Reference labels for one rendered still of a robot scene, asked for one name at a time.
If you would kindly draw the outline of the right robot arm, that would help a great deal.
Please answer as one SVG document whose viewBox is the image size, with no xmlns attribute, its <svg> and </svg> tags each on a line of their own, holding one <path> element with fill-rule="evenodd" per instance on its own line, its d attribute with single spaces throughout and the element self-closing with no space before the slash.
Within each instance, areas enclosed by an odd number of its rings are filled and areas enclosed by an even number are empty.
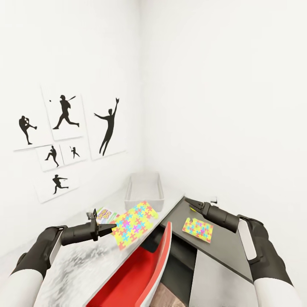
<svg viewBox="0 0 307 307">
<path fill-rule="evenodd" d="M 210 203 L 190 198 L 185 201 L 206 220 L 233 233 L 238 229 L 252 273 L 258 307 L 304 307 L 262 222 L 220 209 L 218 196 L 210 197 Z"/>
</svg>

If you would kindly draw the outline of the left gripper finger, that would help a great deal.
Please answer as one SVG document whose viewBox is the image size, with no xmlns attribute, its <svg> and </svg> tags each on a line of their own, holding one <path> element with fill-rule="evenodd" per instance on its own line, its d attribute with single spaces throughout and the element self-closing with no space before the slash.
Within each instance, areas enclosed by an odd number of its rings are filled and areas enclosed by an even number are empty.
<svg viewBox="0 0 307 307">
<path fill-rule="evenodd" d="M 101 233 L 102 231 L 109 230 L 109 229 L 112 229 L 112 228 L 115 228 L 115 227 L 117 227 L 117 225 L 115 223 L 113 223 L 113 224 L 99 224 L 97 226 L 97 229 L 96 229 L 96 235 L 99 236 L 99 233 Z"/>
<path fill-rule="evenodd" d="M 103 236 L 108 235 L 110 233 L 111 234 L 113 233 L 112 229 L 102 231 L 101 233 L 99 233 L 99 237 L 103 237 Z"/>
</svg>

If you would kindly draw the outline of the jigsaw puzzle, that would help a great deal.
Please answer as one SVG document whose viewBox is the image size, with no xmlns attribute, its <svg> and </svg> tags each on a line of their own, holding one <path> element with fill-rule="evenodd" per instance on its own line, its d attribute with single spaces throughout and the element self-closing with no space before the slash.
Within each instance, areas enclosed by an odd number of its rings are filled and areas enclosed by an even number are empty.
<svg viewBox="0 0 307 307">
<path fill-rule="evenodd" d="M 190 219 L 187 218 L 182 230 L 210 243 L 213 226 L 197 219 L 193 219 L 193 222 L 190 222 Z"/>
<path fill-rule="evenodd" d="M 154 224 L 148 221 L 148 219 L 151 220 L 151 217 L 154 220 L 159 219 L 159 215 L 153 208 L 146 201 L 143 201 L 110 222 L 110 224 L 115 223 L 117 225 L 117 227 L 112 228 L 112 231 L 120 252 L 123 252 L 139 240 L 140 237 L 153 229 Z"/>
</svg>

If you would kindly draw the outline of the toy box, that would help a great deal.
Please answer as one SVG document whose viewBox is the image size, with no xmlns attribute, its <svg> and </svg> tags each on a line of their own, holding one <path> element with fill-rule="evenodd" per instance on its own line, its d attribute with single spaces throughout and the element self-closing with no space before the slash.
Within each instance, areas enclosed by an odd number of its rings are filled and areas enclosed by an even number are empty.
<svg viewBox="0 0 307 307">
<path fill-rule="evenodd" d="M 162 211 L 165 197 L 159 173 L 131 173 L 124 202 L 127 211 L 146 201 L 155 212 Z"/>
</svg>

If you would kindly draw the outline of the board game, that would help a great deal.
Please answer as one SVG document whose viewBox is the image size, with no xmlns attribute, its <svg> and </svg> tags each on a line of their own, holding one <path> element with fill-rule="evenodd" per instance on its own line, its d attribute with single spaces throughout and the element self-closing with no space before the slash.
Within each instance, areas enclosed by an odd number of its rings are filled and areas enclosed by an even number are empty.
<svg viewBox="0 0 307 307">
<path fill-rule="evenodd" d="M 111 221 L 121 216 L 120 214 L 117 214 L 116 212 L 106 207 L 100 208 L 98 211 L 96 211 L 96 213 L 97 213 L 96 222 L 98 225 L 99 224 L 109 224 Z"/>
</svg>

